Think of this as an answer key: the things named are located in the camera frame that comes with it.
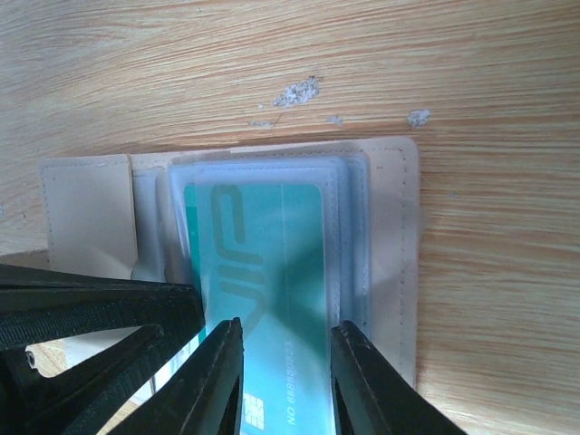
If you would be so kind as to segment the teal VIP credit card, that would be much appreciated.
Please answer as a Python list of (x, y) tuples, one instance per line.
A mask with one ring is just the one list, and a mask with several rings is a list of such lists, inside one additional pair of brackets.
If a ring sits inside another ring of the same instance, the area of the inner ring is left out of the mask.
[(184, 199), (207, 327), (243, 328), (242, 432), (330, 433), (320, 189), (199, 184)]

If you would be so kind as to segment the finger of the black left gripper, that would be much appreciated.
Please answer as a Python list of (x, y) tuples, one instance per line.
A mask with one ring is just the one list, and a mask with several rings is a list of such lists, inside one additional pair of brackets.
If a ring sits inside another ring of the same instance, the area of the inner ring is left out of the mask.
[[(205, 325), (191, 285), (1, 267), (1, 431), (95, 434)], [(111, 347), (54, 377), (27, 346), (130, 328)]]

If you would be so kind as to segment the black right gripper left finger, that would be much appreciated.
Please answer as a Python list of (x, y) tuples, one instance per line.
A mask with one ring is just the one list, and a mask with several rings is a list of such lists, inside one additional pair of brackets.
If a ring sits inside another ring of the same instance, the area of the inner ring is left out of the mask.
[(216, 326), (176, 374), (112, 434), (238, 434), (244, 384), (239, 318)]

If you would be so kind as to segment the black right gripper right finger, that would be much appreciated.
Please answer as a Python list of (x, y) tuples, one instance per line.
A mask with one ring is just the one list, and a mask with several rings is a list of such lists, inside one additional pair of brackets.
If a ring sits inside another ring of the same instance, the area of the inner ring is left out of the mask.
[(351, 321), (331, 329), (338, 434), (462, 434), (421, 397)]

